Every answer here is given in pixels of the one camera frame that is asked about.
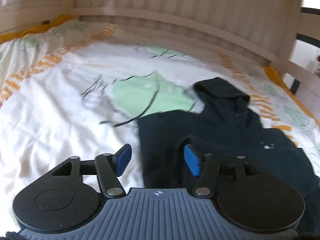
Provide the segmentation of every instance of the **gray ribbed plate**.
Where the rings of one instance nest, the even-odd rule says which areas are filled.
[[[40,234],[23,229],[28,240],[258,240],[292,239],[294,229],[276,234],[255,234],[224,220],[208,199],[186,189],[133,188],[129,195],[108,200],[101,212],[81,228],[61,234]]]

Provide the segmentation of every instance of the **yellow mattress edge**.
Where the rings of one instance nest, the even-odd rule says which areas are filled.
[[[278,73],[278,71],[276,71],[273,67],[270,66],[263,66],[264,72],[266,73],[266,75],[268,76],[268,78],[275,83],[276,85],[278,85],[279,87],[281,87],[285,93],[296,103],[296,105],[310,118],[312,118],[313,120],[315,120],[316,124],[318,125],[319,129],[320,129],[320,122],[318,121],[318,119],[315,118],[315,116],[291,93],[291,91],[288,89],[288,87],[286,86],[286,84],[284,84],[283,80],[280,77],[280,74]]]
[[[59,26],[70,20],[73,20],[73,17],[70,15],[59,15],[55,20],[53,20],[49,24],[38,25],[20,33],[7,33],[0,35],[0,45],[6,41],[11,41],[16,38],[22,38],[30,33],[45,33],[50,28]]]

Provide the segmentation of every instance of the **metal screw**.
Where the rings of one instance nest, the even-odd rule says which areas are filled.
[[[195,190],[196,194],[199,196],[207,196],[211,193],[210,189],[207,187],[199,187]]]
[[[122,193],[122,189],[118,188],[118,187],[112,187],[110,189],[107,190],[107,193],[110,196],[118,196]]]

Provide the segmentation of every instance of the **bed frame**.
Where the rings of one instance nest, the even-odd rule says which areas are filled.
[[[320,40],[320,15],[302,13],[301,1],[7,0],[0,7],[0,33],[73,14],[272,65],[320,98],[320,78],[288,60],[297,33]]]

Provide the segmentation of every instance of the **black hoodie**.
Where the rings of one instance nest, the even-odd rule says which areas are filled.
[[[138,119],[143,179],[147,188],[195,186],[182,148],[220,159],[245,155],[264,171],[296,189],[304,198],[301,232],[320,234],[319,177],[301,148],[279,129],[264,129],[247,105],[250,97],[220,78],[200,81],[194,90],[205,103],[200,114],[170,111]]]

